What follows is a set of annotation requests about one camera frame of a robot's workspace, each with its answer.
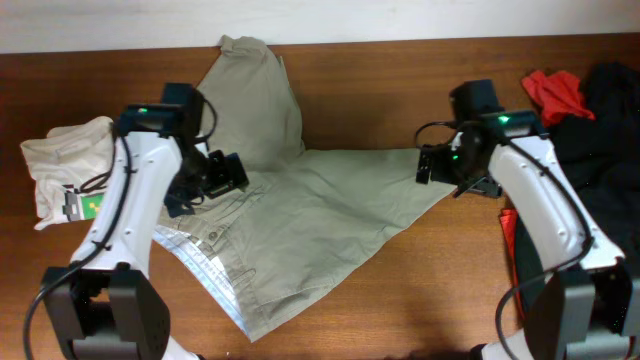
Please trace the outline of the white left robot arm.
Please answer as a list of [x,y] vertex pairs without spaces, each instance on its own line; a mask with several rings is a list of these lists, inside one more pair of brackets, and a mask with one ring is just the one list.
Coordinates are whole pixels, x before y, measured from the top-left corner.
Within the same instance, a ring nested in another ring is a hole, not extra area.
[[171,335],[170,312],[149,280],[160,213],[247,185],[237,154],[208,150],[213,105],[190,84],[168,83],[157,104],[126,107],[115,124],[113,168],[102,208],[66,267],[50,267],[43,304],[67,359],[192,359]]

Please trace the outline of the khaki green shorts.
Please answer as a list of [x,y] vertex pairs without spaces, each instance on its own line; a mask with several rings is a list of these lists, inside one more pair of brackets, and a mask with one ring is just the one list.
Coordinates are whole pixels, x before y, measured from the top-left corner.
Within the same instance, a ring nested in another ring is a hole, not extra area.
[[309,150],[285,63],[252,37],[220,39],[199,84],[213,150],[237,153],[249,183],[162,213],[155,239],[212,267],[204,284],[257,341],[327,295],[452,191],[415,179],[414,149]]

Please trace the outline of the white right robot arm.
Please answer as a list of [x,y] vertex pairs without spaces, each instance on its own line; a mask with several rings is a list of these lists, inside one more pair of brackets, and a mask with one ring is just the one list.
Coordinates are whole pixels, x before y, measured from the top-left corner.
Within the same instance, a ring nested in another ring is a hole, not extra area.
[[467,192],[509,196],[528,231],[542,271],[509,289],[506,303],[537,282],[541,294],[524,326],[473,348],[473,359],[636,359],[639,268],[591,217],[570,185],[538,116],[507,111],[491,80],[467,81],[449,94],[452,136],[423,144],[416,180]]

